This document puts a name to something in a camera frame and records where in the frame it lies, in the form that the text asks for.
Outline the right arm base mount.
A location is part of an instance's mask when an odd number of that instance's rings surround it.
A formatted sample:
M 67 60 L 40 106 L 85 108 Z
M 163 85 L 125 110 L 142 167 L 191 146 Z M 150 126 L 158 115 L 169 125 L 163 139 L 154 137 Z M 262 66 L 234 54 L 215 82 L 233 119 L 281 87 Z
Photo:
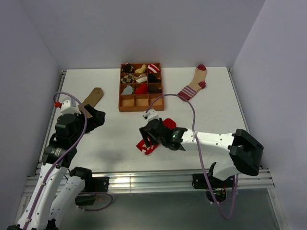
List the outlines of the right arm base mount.
M 194 189 L 205 189 L 209 190 L 209 186 L 207 185 L 207 182 L 205 180 L 204 174 L 202 173 L 195 173 L 192 175 L 192 186 Z M 208 177 L 210 185 L 212 187 L 212 190 L 218 189 L 218 188 L 231 188 L 234 186 L 235 183 L 235 177 L 230 176 L 225 181 L 221 181 L 219 179 L 216 179 L 212 176 Z

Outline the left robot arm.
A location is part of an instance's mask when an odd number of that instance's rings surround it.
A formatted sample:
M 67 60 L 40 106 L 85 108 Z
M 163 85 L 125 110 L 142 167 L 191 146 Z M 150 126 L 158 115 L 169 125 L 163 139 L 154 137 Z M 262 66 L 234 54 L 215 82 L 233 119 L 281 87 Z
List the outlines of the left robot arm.
M 67 212 L 81 191 L 89 191 L 94 185 L 89 169 L 75 167 L 64 188 L 58 188 L 72 159 L 77 153 L 76 146 L 85 133 L 100 127 L 105 122 L 105 112 L 95 110 L 89 104 L 85 109 L 91 115 L 83 113 L 63 114 L 58 117 L 55 133 L 45 148 L 38 182 L 27 208 L 17 224 L 10 230 L 57 230 Z

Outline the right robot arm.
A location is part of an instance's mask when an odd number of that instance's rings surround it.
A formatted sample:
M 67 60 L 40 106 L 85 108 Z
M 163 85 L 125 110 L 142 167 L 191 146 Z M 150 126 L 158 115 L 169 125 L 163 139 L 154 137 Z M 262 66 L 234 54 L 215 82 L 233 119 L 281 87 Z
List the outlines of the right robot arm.
M 227 134 L 205 133 L 184 127 L 170 129 L 161 119 L 153 119 L 139 131 L 147 147 L 161 144 L 173 151 L 196 149 L 217 155 L 207 173 L 204 189 L 232 187 L 234 175 L 238 173 L 259 174 L 264 147 L 243 129 Z

